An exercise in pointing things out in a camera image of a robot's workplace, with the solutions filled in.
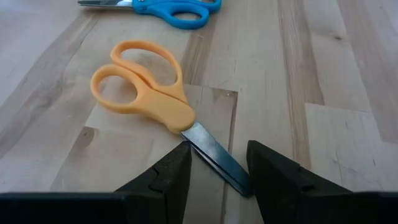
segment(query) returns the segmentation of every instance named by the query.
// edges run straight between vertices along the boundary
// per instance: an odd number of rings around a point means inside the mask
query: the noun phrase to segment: black plastic part
[[[396,222],[397,193],[352,193],[257,141],[246,159],[264,223]]]
[[[182,223],[190,167],[183,142],[113,193],[1,194],[0,223]]]

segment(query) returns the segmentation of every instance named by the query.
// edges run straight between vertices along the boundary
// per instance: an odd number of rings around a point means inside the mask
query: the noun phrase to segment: wooden table
[[[397,190],[397,11],[395,0],[225,0],[187,31],[75,0],[2,0],[0,191],[112,191],[181,141],[96,105],[90,77],[128,39],[176,56],[198,119],[242,166],[255,139],[351,190]],[[174,79],[153,54],[125,57]],[[103,88],[134,99],[122,80]],[[185,223],[262,220],[194,155]]]

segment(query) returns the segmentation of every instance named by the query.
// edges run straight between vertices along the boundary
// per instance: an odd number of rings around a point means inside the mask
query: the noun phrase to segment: scissor blade
[[[132,0],[101,0],[101,1],[78,1],[81,6],[91,7],[125,7],[132,8]]]
[[[190,129],[182,132],[182,136],[188,139],[199,155],[242,196],[250,197],[253,194],[249,174],[199,122],[196,121]]]

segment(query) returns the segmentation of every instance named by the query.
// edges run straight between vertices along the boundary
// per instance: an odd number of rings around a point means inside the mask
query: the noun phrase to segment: scissors
[[[78,1],[81,6],[133,8],[138,14],[149,14],[164,19],[180,29],[197,29],[209,20],[209,14],[221,7],[221,0],[201,2],[198,0],[100,0]],[[174,15],[188,12],[200,16],[198,20],[179,19]]]
[[[129,49],[148,50],[168,60],[177,75],[175,83],[160,85],[146,67],[123,59],[122,52]],[[113,48],[111,60],[113,64],[98,69],[91,79],[91,91],[101,106],[117,113],[141,114],[164,124],[172,133],[181,134],[189,140],[197,153],[239,193],[245,197],[253,194],[248,173],[195,121],[195,112],[184,94],[181,66],[167,49],[145,40],[128,40]],[[110,76],[119,76],[131,82],[137,90],[136,99],[130,103],[104,99],[98,90],[99,85]]]

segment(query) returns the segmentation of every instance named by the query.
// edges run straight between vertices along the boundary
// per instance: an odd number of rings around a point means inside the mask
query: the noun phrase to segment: blue scissors
[[[171,26],[180,29],[197,29],[209,20],[209,14],[221,7],[222,0],[201,2],[197,0],[100,0],[78,1],[81,6],[121,7],[133,9],[138,14],[149,14],[164,19]],[[192,13],[200,16],[197,20],[179,19],[177,13]]]

